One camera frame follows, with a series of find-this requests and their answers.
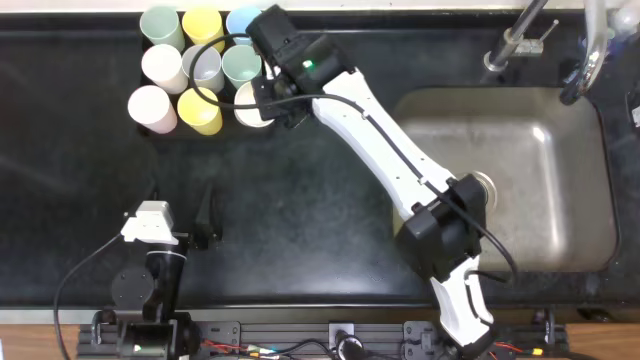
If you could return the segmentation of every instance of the sink basin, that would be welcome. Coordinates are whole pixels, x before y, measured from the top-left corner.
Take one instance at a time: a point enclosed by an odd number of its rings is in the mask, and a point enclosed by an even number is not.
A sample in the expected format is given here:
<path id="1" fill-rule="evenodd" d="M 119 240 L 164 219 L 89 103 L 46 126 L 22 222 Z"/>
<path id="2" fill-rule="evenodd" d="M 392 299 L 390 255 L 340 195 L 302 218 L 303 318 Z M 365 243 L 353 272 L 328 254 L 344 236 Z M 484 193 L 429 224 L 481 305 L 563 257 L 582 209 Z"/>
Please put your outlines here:
<path id="1" fill-rule="evenodd" d="M 429 157 L 488 193 L 487 226 L 521 270 L 606 267 L 616 231 L 598 114 L 559 89 L 446 88 L 407 94 L 394 118 Z M 508 270 L 482 240 L 481 268 Z"/>

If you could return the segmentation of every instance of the white wall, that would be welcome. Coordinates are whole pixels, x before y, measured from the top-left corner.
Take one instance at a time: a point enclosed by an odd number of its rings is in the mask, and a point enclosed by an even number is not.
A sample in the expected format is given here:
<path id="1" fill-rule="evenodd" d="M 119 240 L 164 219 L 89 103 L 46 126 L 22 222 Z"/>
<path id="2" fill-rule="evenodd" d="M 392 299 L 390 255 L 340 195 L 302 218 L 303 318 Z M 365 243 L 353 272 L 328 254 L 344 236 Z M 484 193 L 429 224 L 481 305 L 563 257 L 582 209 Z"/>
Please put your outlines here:
<path id="1" fill-rule="evenodd" d="M 627 1 L 602 0 L 607 7 L 618 7 Z M 213 4 L 221 10 L 244 5 L 267 8 L 277 3 L 289 10 L 354 10 L 354 9 L 513 9 L 522 8 L 528 0 L 0 0 L 0 12 L 127 12 L 143 11 L 152 5 L 174 5 L 184 10 L 196 4 Z M 547 9 L 582 8 L 582 0 L 550 0 Z"/>

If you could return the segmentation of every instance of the wooden table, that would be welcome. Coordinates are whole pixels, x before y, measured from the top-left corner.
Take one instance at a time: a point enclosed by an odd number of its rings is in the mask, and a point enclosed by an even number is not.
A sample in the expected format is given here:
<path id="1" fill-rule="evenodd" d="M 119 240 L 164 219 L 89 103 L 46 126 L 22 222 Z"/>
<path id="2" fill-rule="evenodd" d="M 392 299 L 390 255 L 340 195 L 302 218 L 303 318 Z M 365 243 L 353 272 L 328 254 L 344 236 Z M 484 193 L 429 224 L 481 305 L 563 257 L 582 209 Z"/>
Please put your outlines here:
<path id="1" fill-rule="evenodd" d="M 603 360 L 640 359 L 640 324 L 567 325 L 572 351 Z M 78 326 L 62 327 L 67 350 L 75 354 Z M 62 360 L 51 325 L 0 325 L 4 360 Z"/>

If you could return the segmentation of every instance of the black countertop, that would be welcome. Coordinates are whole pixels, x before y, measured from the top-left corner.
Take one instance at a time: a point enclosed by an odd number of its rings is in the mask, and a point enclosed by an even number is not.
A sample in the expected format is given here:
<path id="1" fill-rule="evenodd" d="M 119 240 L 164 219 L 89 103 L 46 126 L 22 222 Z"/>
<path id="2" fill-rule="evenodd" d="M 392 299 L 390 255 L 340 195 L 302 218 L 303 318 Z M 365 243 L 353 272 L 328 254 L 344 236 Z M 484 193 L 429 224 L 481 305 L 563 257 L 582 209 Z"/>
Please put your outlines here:
<path id="1" fill-rule="evenodd" d="M 559 17 L 537 59 L 486 79 L 480 59 L 516 14 L 298 14 L 333 38 L 392 112 L 424 87 L 561 86 L 580 59 L 582 15 Z M 396 254 L 391 201 L 349 147 L 315 119 L 294 130 L 248 129 L 226 113 L 220 134 L 188 127 L 146 137 L 126 113 L 140 84 L 137 16 L 5 16 L 0 26 L 0 306 L 50 306 L 73 264 L 115 235 L 122 213 L 157 179 L 177 229 L 213 182 L 225 240 L 189 255 L 183 308 L 223 305 L 433 304 L 430 286 Z M 640 79 L 640 45 L 605 64 L 589 94 L 602 118 L 619 248 L 601 272 L 527 273 L 516 289 L 483 282 L 492 306 L 640 302 L 640 141 L 625 94 Z M 69 283 L 68 307 L 111 304 L 110 282 L 141 263 L 144 244 L 120 244 Z"/>

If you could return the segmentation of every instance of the blue object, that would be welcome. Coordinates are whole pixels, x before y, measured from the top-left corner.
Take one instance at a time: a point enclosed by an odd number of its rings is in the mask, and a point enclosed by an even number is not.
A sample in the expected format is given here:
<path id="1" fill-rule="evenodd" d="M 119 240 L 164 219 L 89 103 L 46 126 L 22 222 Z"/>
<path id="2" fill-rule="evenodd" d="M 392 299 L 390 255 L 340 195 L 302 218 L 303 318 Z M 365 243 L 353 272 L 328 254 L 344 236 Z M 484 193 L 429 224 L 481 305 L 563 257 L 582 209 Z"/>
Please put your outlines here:
<path id="1" fill-rule="evenodd" d="M 243 7 L 233 10 L 227 16 L 227 31 L 229 34 L 244 33 L 247 30 L 247 26 L 260 15 L 261 11 L 255 7 Z M 251 45 L 251 39 L 249 38 L 234 38 L 233 41 L 237 45 Z"/>

